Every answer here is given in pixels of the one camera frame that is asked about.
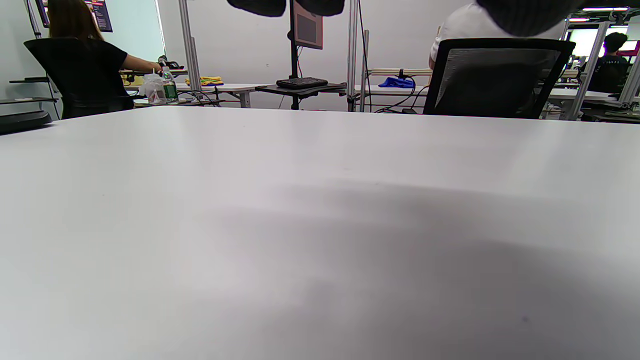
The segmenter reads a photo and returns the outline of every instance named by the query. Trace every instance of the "person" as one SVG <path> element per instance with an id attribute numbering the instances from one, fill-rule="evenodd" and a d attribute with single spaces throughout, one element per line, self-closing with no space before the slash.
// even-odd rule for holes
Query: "person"
<path id="1" fill-rule="evenodd" d="M 564 21 L 541 33 L 529 37 L 560 39 L 564 33 Z M 487 9 L 477 2 L 465 5 L 453 12 L 440 26 L 431 46 L 429 67 L 433 69 L 440 42 L 454 38 L 516 38 L 496 24 Z"/>
<path id="2" fill-rule="evenodd" d="M 49 0 L 49 37 L 72 37 L 82 41 L 119 95 L 127 95 L 120 69 L 160 72 L 158 63 L 127 54 L 104 41 L 91 10 L 84 0 Z"/>
<path id="3" fill-rule="evenodd" d="M 596 62 L 589 90 L 611 94 L 621 92 L 620 85 L 627 75 L 629 62 L 619 56 L 618 51 L 628 39 L 629 37 L 623 33 L 611 33 L 604 38 L 605 55 Z M 580 71 L 584 71 L 586 66 L 587 64 L 584 64 Z"/>

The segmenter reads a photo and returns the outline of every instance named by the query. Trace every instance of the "black office chair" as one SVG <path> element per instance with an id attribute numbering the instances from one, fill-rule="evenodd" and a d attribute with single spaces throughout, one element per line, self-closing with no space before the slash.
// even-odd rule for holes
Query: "black office chair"
<path id="1" fill-rule="evenodd" d="M 42 38 L 24 45 L 60 90 L 63 119 L 133 109 L 134 98 L 113 87 L 82 41 Z"/>
<path id="2" fill-rule="evenodd" d="M 423 113 L 538 119 L 574 47 L 546 39 L 444 40 Z"/>

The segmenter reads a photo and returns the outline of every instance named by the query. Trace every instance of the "black shirt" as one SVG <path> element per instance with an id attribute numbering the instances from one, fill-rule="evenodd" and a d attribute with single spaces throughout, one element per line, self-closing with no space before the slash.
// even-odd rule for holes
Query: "black shirt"
<path id="1" fill-rule="evenodd" d="M 622 91 L 620 85 L 624 84 L 629 62 L 622 56 L 605 55 L 596 62 L 596 69 L 589 84 L 589 90 L 598 92 L 608 92 L 611 94 Z"/>
<path id="2" fill-rule="evenodd" d="M 127 58 L 127 53 L 102 40 L 88 39 L 87 45 L 107 81 L 116 89 L 118 95 L 127 95 L 119 73 L 124 60 Z"/>

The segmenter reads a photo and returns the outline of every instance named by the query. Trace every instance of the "long brown hair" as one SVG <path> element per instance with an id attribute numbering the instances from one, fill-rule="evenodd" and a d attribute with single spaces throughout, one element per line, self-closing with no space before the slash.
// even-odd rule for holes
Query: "long brown hair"
<path id="1" fill-rule="evenodd" d="M 49 37 L 104 40 L 84 0 L 49 0 Z"/>

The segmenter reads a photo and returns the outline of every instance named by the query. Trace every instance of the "monitor stand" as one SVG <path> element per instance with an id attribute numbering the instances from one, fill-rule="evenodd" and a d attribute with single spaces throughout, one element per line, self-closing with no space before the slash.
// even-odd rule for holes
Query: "monitor stand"
<path id="1" fill-rule="evenodd" d="M 298 78 L 298 48 L 296 47 L 296 15 L 293 11 L 293 2 L 295 0 L 289 0 L 289 29 L 290 29 L 290 40 L 291 40 L 291 75 L 289 79 L 297 79 Z M 297 95 L 293 95 L 291 97 L 293 100 L 291 102 L 291 110 L 300 110 L 300 98 Z"/>

